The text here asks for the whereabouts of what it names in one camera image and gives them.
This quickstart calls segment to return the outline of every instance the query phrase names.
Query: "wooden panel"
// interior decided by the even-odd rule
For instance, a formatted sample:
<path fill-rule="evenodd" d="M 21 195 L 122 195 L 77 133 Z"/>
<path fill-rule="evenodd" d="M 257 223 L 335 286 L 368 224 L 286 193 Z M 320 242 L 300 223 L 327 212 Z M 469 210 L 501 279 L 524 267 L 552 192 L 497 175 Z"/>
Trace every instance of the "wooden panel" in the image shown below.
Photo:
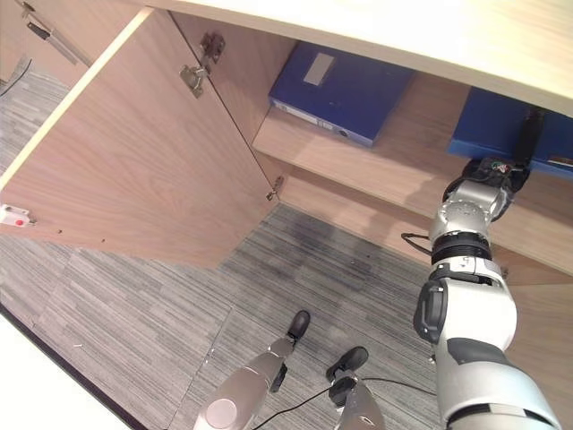
<path fill-rule="evenodd" d="M 433 218 L 466 160 L 447 154 L 467 87 L 419 73 L 372 150 L 271 109 L 255 149 Z M 493 241 L 573 274 L 573 183 L 534 172 L 491 227 Z"/>
<path fill-rule="evenodd" d="M 133 1 L 379 58 L 573 116 L 572 2 Z"/>
<path fill-rule="evenodd" d="M 509 359 L 535 379 L 563 428 L 573 427 L 573 284 L 514 287 Z"/>
<path fill-rule="evenodd" d="M 225 38 L 225 51 L 213 66 L 210 79 L 251 144 L 269 111 L 270 88 L 295 40 L 185 13 L 173 13 L 173 18 L 198 58 L 203 53 L 203 34 L 216 31 Z"/>
<path fill-rule="evenodd" d="M 46 18 L 91 61 L 94 61 L 122 28 L 140 10 L 134 4 L 111 0 L 29 0 Z M 33 34 L 22 19 L 22 8 L 14 0 L 0 0 L 0 77 L 7 81 L 22 56 L 67 85 L 74 85 L 88 69 L 73 65 L 47 42 Z"/>
<path fill-rule="evenodd" d="M 0 177 L 34 228 L 0 231 L 213 266 L 273 207 L 269 185 L 170 16 L 147 8 Z"/>
<path fill-rule="evenodd" d="M 432 221 L 422 215 L 300 168 L 291 172 L 280 200 L 376 245 L 388 247 L 421 264 L 430 265 L 428 255 L 416 251 L 400 237 L 401 233 L 426 234 Z M 429 246 L 423 240 L 418 240 L 418 243 L 424 247 Z M 573 282 L 573 278 L 565 273 L 500 246 L 494 247 L 493 257 L 507 272 L 510 286 Z"/>

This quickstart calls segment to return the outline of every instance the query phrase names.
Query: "floor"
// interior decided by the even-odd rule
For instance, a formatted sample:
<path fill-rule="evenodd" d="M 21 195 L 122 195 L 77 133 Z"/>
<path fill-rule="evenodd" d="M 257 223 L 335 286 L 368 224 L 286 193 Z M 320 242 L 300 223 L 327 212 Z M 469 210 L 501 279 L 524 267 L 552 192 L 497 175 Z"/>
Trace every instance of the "floor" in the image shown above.
<path fill-rule="evenodd" d="M 0 169 L 65 93 L 32 64 L 0 99 Z M 434 391 L 430 348 L 411 324 L 426 276 L 282 205 L 217 270 L 0 236 L 2 303 L 149 429 L 192 428 L 207 396 L 299 309 L 312 325 L 255 424 L 325 388 L 326 368 L 355 345 L 370 351 L 360 375 Z M 370 388 L 389 430 L 440 428 L 433 396 Z M 325 395 L 266 428 L 331 429 L 337 417 Z"/>

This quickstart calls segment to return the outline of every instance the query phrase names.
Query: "black cable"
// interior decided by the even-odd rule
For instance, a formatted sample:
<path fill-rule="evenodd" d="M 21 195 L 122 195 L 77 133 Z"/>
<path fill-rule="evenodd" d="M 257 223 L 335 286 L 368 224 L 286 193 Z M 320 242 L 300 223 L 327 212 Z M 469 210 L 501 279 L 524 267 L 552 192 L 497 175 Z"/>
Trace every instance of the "black cable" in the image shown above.
<path fill-rule="evenodd" d="M 295 410 L 300 408 L 301 406 L 305 405 L 306 403 L 308 403 L 311 400 L 316 399 L 317 397 L 319 397 L 321 394 L 324 394 L 326 391 L 330 390 L 329 388 L 325 388 L 324 390 L 322 390 L 321 392 L 317 392 L 316 394 L 314 394 L 312 397 L 309 397 L 307 400 L 303 401 L 302 403 L 299 403 L 296 406 L 293 406 L 292 408 L 289 409 L 284 409 L 284 410 L 280 410 L 279 412 L 277 412 L 275 415 L 271 415 L 269 418 L 265 419 L 262 423 L 260 423 L 258 426 L 254 427 L 252 430 L 258 430 L 259 428 L 263 427 L 265 424 L 267 424 L 271 419 L 278 417 L 281 414 L 286 414 L 287 412 L 290 412 L 291 410 Z"/>
<path fill-rule="evenodd" d="M 418 239 L 426 239 L 426 240 L 430 240 L 430 238 L 428 236 L 424 236 L 424 235 L 417 235 L 416 233 L 402 233 L 400 235 L 400 237 L 402 237 L 410 246 L 412 246 L 414 249 L 417 249 L 418 251 L 420 251 L 421 253 L 424 253 L 426 255 L 432 255 L 432 251 L 430 251 L 429 249 L 424 248 L 421 245 L 418 245 L 416 242 L 414 242 L 413 240 L 411 240 L 411 237 L 415 237 Z"/>
<path fill-rule="evenodd" d="M 417 390 L 419 392 L 423 392 L 425 394 L 430 394 L 431 396 L 437 396 L 437 394 L 433 391 L 427 391 L 424 388 L 416 387 L 415 385 L 410 385 L 409 383 L 402 383 L 401 381 L 394 381 L 393 379 L 386 379 L 386 378 L 361 378 L 363 381 L 382 381 L 383 383 L 397 383 L 398 385 L 402 385 L 403 387 L 411 388 L 412 390 Z"/>
<path fill-rule="evenodd" d="M 26 72 L 28 72 L 28 69 L 30 68 L 30 65 L 32 64 L 32 59 L 29 60 L 28 65 L 26 66 L 26 68 L 24 69 L 24 71 L 21 73 L 20 76 L 18 76 L 14 82 L 12 82 L 8 88 L 6 88 L 4 91 L 2 91 L 2 94 L 0 94 L 0 97 L 2 97 L 6 92 L 8 92 L 15 84 L 16 82 L 18 82 L 23 76 L 24 74 L 26 74 Z"/>
<path fill-rule="evenodd" d="M 409 383 L 402 383 L 401 381 L 394 381 L 393 379 L 386 379 L 386 378 L 374 378 L 374 377 L 370 377 L 370 378 L 361 378 L 362 381 L 382 381 L 384 383 L 397 383 L 398 385 L 402 385 L 404 387 L 407 388 L 412 388 L 414 390 L 418 390 L 419 392 L 423 392 L 425 394 L 430 394 L 432 396 L 435 396 L 436 393 L 432 392 L 432 391 L 427 391 L 424 388 L 420 388 L 420 387 L 416 387 L 415 385 L 410 385 Z M 290 412 L 292 410 L 298 409 L 301 406 L 305 405 L 306 403 L 308 403 L 311 400 L 316 399 L 317 397 L 319 397 L 320 395 L 324 394 L 326 391 L 330 390 L 329 388 L 325 388 L 324 390 L 317 392 L 316 394 L 314 394 L 312 397 L 309 397 L 308 399 L 306 399 L 305 401 L 303 401 L 302 403 L 299 403 L 296 406 L 293 406 L 292 408 L 288 408 L 288 409 L 283 409 L 280 410 L 279 412 L 277 412 L 275 415 L 271 415 L 270 417 L 268 417 L 267 419 L 265 419 L 262 423 L 260 423 L 258 426 L 252 428 L 251 430 L 259 430 L 261 427 L 263 427 L 265 424 L 267 424 L 271 419 L 274 419 L 276 417 L 278 417 L 281 414 L 286 414 L 287 412 Z"/>

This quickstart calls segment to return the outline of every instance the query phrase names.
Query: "wooden shelf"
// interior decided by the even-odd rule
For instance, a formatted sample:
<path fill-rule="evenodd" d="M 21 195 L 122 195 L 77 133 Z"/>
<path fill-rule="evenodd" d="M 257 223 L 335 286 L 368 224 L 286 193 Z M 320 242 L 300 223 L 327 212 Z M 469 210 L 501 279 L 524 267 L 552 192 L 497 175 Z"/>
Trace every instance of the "wooden shelf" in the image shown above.
<path fill-rule="evenodd" d="M 573 116 L 567 0 L 133 1 L 370 56 Z"/>
<path fill-rule="evenodd" d="M 293 169 L 282 190 L 283 203 L 420 264 L 430 265 L 428 255 L 415 250 L 400 237 L 405 232 L 427 231 L 432 223 L 429 218 L 300 168 Z M 573 281 L 565 273 L 500 246 L 493 247 L 493 254 L 496 263 L 509 274 L 508 282 L 512 286 Z"/>
<path fill-rule="evenodd" d="M 271 109 L 254 148 L 331 181 L 432 219 L 466 160 L 446 153 L 468 87 L 419 73 L 374 149 Z M 492 225 L 493 241 L 573 274 L 573 184 L 533 173 L 516 202 Z"/>

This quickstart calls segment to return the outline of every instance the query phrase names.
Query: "door hinge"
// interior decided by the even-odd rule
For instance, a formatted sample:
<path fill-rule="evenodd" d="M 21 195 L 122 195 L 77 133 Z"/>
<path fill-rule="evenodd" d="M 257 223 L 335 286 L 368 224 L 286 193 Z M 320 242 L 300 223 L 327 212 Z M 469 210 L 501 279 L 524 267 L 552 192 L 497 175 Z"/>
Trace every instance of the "door hinge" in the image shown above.
<path fill-rule="evenodd" d="M 225 49 L 225 40 L 219 33 L 205 33 L 201 39 L 201 49 L 203 55 L 199 60 L 199 65 L 189 67 L 187 64 L 183 66 L 179 76 L 187 84 L 193 96 L 198 99 L 203 93 L 203 81 L 211 73 L 212 61 L 214 64 L 218 62 Z"/>
<path fill-rule="evenodd" d="M 272 186 L 272 190 L 267 193 L 267 200 L 269 202 L 275 197 L 275 195 L 278 194 L 278 192 L 280 191 L 280 187 L 283 186 L 284 183 L 285 183 L 285 178 L 282 176 L 279 176 L 275 180 L 275 184 Z"/>

